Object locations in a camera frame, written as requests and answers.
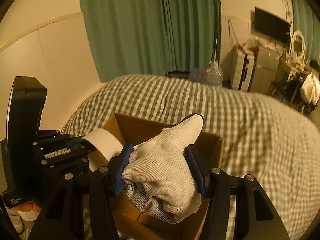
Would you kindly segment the white knit work glove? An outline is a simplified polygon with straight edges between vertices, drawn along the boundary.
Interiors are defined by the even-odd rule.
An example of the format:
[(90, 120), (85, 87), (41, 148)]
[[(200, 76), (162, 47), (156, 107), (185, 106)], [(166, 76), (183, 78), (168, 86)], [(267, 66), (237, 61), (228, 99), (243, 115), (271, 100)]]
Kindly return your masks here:
[(199, 210), (201, 195), (183, 154), (202, 128), (203, 117), (191, 114), (134, 147), (122, 179), (124, 193), (138, 211), (176, 224)]

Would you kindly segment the white tape roll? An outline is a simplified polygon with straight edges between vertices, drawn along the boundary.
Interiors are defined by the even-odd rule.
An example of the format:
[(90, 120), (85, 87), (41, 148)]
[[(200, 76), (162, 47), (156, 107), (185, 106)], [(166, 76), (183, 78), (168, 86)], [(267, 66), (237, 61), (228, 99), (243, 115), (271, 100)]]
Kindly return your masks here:
[(94, 146), (95, 150), (88, 154), (89, 169), (94, 172), (102, 166), (107, 166), (112, 157), (116, 157), (123, 149), (120, 141), (109, 131), (98, 128), (81, 138)]

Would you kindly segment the brown cardboard box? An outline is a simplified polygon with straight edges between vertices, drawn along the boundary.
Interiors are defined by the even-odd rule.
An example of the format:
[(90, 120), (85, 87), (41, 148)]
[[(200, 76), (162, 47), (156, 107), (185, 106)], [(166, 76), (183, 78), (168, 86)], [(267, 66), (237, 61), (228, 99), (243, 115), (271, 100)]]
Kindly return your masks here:
[(124, 184), (111, 199), (117, 230), (132, 239), (198, 239), (207, 213), (184, 150), (194, 145), (210, 165), (221, 162), (222, 139), (203, 130), (203, 117), (191, 114), (175, 125), (114, 114), (84, 137), (92, 171), (111, 162), (132, 144), (120, 175)]

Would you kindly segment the black left handheld gripper device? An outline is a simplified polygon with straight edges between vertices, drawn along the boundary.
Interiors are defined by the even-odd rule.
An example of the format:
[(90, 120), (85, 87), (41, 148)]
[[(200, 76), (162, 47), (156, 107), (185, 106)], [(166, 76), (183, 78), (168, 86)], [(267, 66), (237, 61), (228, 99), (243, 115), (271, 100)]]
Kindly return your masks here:
[(35, 77), (14, 78), (1, 142), (7, 181), (1, 198), (8, 208), (32, 200), (42, 205), (66, 174), (89, 172), (87, 156), (93, 146), (58, 130), (40, 130), (46, 96), (46, 87)]

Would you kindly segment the grey checked bed cover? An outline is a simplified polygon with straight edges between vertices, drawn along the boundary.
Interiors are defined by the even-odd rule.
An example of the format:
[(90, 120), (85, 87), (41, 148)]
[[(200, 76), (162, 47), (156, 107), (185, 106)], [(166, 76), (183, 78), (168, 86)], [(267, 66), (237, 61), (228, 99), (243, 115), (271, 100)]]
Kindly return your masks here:
[(163, 124), (200, 113), (204, 131), (222, 138), (222, 169), (258, 179), (291, 239), (302, 237), (319, 212), (319, 129), (270, 96), (185, 79), (124, 75), (89, 96), (62, 133), (86, 135), (114, 113)]

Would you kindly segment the clear plastic water bottle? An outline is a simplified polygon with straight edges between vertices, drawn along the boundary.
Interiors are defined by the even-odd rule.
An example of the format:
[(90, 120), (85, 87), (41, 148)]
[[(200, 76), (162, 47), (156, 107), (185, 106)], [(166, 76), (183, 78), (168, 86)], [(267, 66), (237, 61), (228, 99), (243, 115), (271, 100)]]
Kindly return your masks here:
[(188, 75), (188, 80), (208, 86), (221, 87), (223, 72), (216, 60), (210, 61), (209, 66), (206, 69), (195, 68)]

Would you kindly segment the white drawer cabinet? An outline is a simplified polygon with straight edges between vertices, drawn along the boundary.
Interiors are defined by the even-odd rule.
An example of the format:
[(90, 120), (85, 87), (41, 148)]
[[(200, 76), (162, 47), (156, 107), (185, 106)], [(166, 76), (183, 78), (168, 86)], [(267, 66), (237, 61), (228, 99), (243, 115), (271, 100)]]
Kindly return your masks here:
[(232, 89), (248, 91), (254, 67), (254, 55), (233, 50), (230, 84)]

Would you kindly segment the grey mini fridge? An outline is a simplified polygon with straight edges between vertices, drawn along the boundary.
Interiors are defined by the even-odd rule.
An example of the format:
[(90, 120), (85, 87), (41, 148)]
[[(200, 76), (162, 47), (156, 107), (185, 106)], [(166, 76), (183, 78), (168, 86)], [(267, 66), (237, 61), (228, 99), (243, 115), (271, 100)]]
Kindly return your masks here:
[(249, 91), (266, 94), (275, 79), (279, 64), (278, 54), (263, 46), (255, 48), (254, 68)]

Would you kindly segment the white cloth on chair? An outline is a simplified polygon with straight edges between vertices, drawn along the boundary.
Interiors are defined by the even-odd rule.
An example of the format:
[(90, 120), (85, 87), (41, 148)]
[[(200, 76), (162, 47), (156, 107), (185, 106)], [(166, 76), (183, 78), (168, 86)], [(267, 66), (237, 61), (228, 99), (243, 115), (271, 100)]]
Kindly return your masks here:
[(308, 74), (301, 86), (300, 95), (304, 102), (316, 106), (319, 101), (319, 78), (312, 73)]

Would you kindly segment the white round vanity mirror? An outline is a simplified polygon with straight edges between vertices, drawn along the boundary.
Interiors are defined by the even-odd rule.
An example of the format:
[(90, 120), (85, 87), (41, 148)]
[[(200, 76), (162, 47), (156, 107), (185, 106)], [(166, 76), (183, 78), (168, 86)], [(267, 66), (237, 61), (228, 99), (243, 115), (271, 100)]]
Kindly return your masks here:
[(296, 30), (291, 36), (289, 55), (295, 60), (304, 60), (306, 55), (306, 41), (300, 30)]

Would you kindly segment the green right window curtain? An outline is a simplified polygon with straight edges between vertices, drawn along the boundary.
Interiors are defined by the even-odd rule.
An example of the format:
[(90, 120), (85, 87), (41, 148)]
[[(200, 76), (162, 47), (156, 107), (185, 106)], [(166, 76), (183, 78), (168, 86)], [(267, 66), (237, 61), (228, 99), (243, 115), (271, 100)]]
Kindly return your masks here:
[(291, 0), (293, 27), (300, 30), (306, 42), (306, 58), (319, 61), (319, 21), (306, 0)]

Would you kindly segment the black wall television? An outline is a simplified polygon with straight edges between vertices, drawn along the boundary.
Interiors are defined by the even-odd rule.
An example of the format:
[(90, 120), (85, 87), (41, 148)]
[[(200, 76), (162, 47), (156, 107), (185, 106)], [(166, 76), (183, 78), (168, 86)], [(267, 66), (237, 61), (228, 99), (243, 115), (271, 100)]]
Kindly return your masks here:
[(254, 30), (275, 40), (288, 44), (291, 24), (276, 15), (255, 7)]

